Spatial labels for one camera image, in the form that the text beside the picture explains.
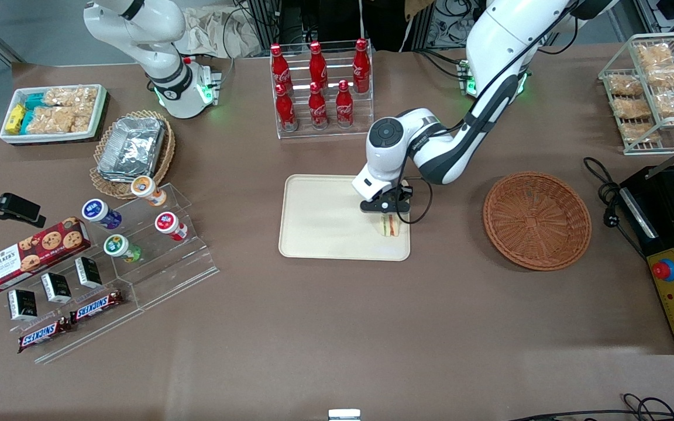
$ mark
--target black box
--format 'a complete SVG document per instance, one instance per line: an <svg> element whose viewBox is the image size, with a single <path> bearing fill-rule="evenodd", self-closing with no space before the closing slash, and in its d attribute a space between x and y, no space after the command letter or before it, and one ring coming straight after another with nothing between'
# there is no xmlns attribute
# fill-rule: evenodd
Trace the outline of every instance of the black box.
<svg viewBox="0 0 674 421"><path fill-rule="evenodd" d="M101 273L98 272L98 265L93 259L80 257L75 259L74 265L77 267L81 284L88 288L98 288L102 285Z"/></svg>
<svg viewBox="0 0 674 421"><path fill-rule="evenodd" d="M35 293L13 289L7 293L10 302L10 317L12 320L33 320L38 317L35 309Z"/></svg>
<svg viewBox="0 0 674 421"><path fill-rule="evenodd" d="M48 272L48 274L41 275L40 283L43 284L43 289L46 290L46 298L52 303L67 303L72 298L67 278L63 277L63 275Z"/></svg>

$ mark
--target table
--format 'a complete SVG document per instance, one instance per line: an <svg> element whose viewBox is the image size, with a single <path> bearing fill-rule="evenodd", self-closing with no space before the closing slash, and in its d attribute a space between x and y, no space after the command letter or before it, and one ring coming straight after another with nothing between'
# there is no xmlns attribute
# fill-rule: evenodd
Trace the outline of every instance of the table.
<svg viewBox="0 0 674 421"><path fill-rule="evenodd" d="M581 163L597 157L621 181L661 161L620 153L596 82L617 49L535 57L526 91L463 176L436 189L399 263L279 255L286 178L356 174L364 140L281 144L267 59L237 61L220 106L171 121L166 178L193 202L220 274L45 366L15 354L2 296L0 419L324 419L329 408L360 408L371 421L511 419L620 408L621 392L674 407L674 346L647 266L601 224L598 183ZM161 111L136 65L14 72L16 88L102 83L109 122ZM378 117L425 106L451 125L471 104L412 53L377 53L374 74ZM49 221L76 214L99 195L93 148L0 141L0 192L40 203ZM592 243L567 269L517 267L485 236L487 191L522 170L563 179L589 208ZM421 190L415 203L427 199ZM0 250L32 232L0 223Z"/></svg>

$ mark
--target walkers cookie box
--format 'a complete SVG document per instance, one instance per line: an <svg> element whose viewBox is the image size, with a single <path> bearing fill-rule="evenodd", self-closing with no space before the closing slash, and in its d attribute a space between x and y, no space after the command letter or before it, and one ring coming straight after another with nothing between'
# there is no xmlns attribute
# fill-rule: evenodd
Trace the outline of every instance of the walkers cookie box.
<svg viewBox="0 0 674 421"><path fill-rule="evenodd" d="M0 251L0 292L90 247L85 223L72 216Z"/></svg>

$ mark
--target wicker basket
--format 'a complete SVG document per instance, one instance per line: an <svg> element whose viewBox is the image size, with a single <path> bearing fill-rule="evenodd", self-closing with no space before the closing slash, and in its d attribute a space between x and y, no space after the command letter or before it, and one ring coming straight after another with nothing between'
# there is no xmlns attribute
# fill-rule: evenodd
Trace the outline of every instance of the wicker basket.
<svg viewBox="0 0 674 421"><path fill-rule="evenodd" d="M592 220L575 191L534 171L500 179L485 198L483 222L498 251L533 270L573 264L592 237Z"/></svg>
<svg viewBox="0 0 674 421"><path fill-rule="evenodd" d="M173 159L173 151L176 149L176 136L173 134L173 129L171 128L171 123L168 122L168 119L163 117L163 115L158 114L155 111L134 111L129 112L129 114L124 115L124 117L136 117L136 118L157 118L166 123L166 135L163 137L163 149L160 152L160 157L157 159L157 168L155 170L155 184L160 186L160 181L163 177L166 176L168 168L171 166L171 160ZM98 146L95 148L95 153L93 158L95 158L95 163L97 164L101 161L102 153L105 151L105 143L113 132L113 127L116 122L114 122L108 130L105 131L104 135L101 137L101 141L98 142ZM98 173L98 168L92 168L90 170L90 179L93 181L93 185L99 192L102 194L107 194L118 199L130 200L136 199L136 196L132 194L130 189L131 183L117 183L115 181L107 181L101 177Z"/></svg>

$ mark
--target coca-cola bottle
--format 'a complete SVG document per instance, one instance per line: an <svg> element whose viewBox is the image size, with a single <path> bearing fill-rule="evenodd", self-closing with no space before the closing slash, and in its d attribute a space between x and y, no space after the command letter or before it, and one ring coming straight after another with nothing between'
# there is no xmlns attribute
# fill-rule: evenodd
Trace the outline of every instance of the coca-cola bottle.
<svg viewBox="0 0 674 421"><path fill-rule="evenodd" d="M277 93L275 107L277 109L277 114L280 116L280 127L286 132L298 130L298 120L295 117L295 108L288 96L286 86L282 83L278 83L275 85L275 93Z"/></svg>
<svg viewBox="0 0 674 421"><path fill-rule="evenodd" d="M311 82L316 82L321 89L321 93L326 95L326 89L329 83L326 80L326 61L321 55L321 44L319 41L311 43L311 61L308 62L308 70L311 72Z"/></svg>
<svg viewBox="0 0 674 421"><path fill-rule="evenodd" d="M339 81L339 93L337 93L337 125L347 129L353 125L353 97L350 96L347 80Z"/></svg>
<svg viewBox="0 0 674 421"><path fill-rule="evenodd" d="M272 44L272 75L275 77L275 83L282 83L288 91L288 95L293 94L293 81L290 77L290 68L288 61L283 57L283 50L280 44Z"/></svg>
<svg viewBox="0 0 674 421"><path fill-rule="evenodd" d="M364 94L369 91L371 83L371 61L366 52L369 43L358 38L355 43L355 58L353 59L353 89L357 94Z"/></svg>
<svg viewBox="0 0 674 421"><path fill-rule="evenodd" d="M321 95L320 85L311 82L311 96L308 97L308 107L311 109L311 124L316 130L324 130L329 125L326 117L326 101Z"/></svg>

